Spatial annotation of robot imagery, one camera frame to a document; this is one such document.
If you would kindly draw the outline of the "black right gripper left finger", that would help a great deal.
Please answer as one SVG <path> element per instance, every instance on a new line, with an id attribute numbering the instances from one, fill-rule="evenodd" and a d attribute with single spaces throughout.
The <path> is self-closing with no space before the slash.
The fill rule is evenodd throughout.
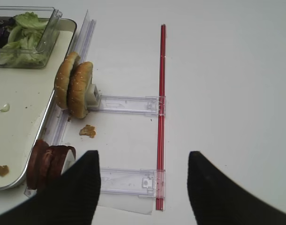
<path id="1" fill-rule="evenodd" d="M 0 215 L 0 225 L 90 225 L 101 189 L 99 154 L 87 151 L 34 197 Z"/>

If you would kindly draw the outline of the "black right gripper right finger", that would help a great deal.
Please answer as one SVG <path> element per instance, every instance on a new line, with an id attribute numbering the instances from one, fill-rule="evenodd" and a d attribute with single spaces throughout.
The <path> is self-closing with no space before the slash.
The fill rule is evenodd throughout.
<path id="1" fill-rule="evenodd" d="M 187 190 L 199 225 L 286 225 L 286 214 L 244 190 L 201 152 L 188 157 Z"/>

